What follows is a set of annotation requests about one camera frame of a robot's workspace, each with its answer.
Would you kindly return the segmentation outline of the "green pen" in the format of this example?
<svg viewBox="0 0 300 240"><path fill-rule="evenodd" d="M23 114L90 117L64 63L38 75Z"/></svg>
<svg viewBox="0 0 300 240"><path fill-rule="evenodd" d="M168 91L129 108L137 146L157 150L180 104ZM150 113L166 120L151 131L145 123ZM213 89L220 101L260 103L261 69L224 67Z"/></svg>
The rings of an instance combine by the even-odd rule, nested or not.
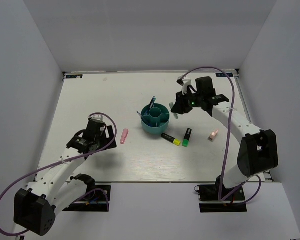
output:
<svg viewBox="0 0 300 240"><path fill-rule="evenodd" d="M156 100L156 98L155 98L155 96L153 96L150 103L149 103L149 105L148 105L149 109L151 109L154 106L155 100Z"/></svg>

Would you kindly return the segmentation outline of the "clear blue gel pen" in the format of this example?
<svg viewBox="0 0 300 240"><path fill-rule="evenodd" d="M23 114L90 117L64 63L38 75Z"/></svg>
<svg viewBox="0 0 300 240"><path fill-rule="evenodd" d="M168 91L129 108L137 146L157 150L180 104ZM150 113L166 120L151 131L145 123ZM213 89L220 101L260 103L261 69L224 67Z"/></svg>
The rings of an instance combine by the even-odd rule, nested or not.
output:
<svg viewBox="0 0 300 240"><path fill-rule="evenodd" d="M151 100L151 102L150 102L150 105L149 105L150 108L152 108L152 107L154 106L155 101L156 101L156 97L153 96L153 97L152 97L152 100Z"/></svg>

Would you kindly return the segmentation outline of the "green highlighter marker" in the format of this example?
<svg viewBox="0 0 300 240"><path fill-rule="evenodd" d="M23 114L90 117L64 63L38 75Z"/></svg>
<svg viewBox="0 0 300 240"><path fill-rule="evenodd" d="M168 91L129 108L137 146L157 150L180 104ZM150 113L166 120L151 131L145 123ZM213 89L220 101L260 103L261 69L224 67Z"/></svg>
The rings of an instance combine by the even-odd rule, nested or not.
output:
<svg viewBox="0 0 300 240"><path fill-rule="evenodd" d="M192 134L192 129L188 128L185 132L184 138L182 140L182 146L187 147L189 145L190 137Z"/></svg>

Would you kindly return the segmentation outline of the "yellow highlighter marker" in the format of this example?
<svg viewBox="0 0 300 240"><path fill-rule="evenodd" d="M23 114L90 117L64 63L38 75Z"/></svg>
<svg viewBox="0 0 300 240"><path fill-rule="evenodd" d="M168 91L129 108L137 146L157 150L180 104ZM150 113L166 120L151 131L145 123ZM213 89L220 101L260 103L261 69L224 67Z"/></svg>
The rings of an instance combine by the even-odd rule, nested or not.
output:
<svg viewBox="0 0 300 240"><path fill-rule="evenodd" d="M172 136L170 136L170 135L168 135L168 134L166 134L166 133L162 133L162 134L161 134L161 137L162 137L163 139L165 139L166 141L168 141L168 142L170 142L170 143L172 143L172 144L174 144L174 145L176 145L176 146L179 146L179 145L181 144L181 141L180 141L180 140L178 140L177 138L172 137Z"/></svg>

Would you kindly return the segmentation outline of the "pink white correction tape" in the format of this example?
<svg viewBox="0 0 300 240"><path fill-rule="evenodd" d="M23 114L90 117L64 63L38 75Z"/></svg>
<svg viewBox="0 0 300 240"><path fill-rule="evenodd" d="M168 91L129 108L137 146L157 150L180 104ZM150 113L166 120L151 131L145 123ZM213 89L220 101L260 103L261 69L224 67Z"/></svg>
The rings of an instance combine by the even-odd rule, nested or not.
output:
<svg viewBox="0 0 300 240"><path fill-rule="evenodd" d="M214 141L214 139L216 138L217 134L218 134L219 130L215 129L214 131L212 131L212 133L209 135L208 140L209 141Z"/></svg>

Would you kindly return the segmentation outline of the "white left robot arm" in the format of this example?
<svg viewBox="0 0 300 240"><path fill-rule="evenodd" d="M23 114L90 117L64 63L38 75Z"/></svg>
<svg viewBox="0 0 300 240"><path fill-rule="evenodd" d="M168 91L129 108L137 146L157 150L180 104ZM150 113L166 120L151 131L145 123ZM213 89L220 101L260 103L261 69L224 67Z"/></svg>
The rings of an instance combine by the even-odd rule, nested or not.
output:
<svg viewBox="0 0 300 240"><path fill-rule="evenodd" d="M107 126L100 114L90 116L86 129L67 143L58 164L27 190L15 194L14 222L39 236L46 235L60 212L95 196L95 180L86 174L75 175L75 170L89 156L116 146L113 127Z"/></svg>

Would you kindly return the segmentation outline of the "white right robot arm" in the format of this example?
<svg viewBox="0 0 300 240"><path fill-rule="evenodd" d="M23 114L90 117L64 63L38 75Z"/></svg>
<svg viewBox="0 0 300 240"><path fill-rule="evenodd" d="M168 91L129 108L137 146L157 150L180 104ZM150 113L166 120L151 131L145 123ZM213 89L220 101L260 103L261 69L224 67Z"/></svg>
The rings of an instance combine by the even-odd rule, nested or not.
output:
<svg viewBox="0 0 300 240"><path fill-rule="evenodd" d="M220 177L215 187L219 198L228 199L235 187L279 165L276 134L255 126L235 110L225 95L216 93L211 77L197 78L196 88L190 80L179 79L177 83L182 90L176 93L172 113L184 115L200 108L222 123L240 144L236 165Z"/></svg>

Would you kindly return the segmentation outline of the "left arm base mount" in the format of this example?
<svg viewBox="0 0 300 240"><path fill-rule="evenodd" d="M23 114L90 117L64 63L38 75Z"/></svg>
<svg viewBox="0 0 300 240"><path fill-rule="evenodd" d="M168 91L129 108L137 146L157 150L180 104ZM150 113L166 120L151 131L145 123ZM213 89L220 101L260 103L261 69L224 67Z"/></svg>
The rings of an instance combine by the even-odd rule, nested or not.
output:
<svg viewBox="0 0 300 240"><path fill-rule="evenodd" d="M87 213L97 213L97 212L109 212L110 200L111 200L111 188L110 184L99 184L94 186L96 190L90 195L84 197L80 201L72 203L69 207L65 208L64 212L87 212Z"/></svg>

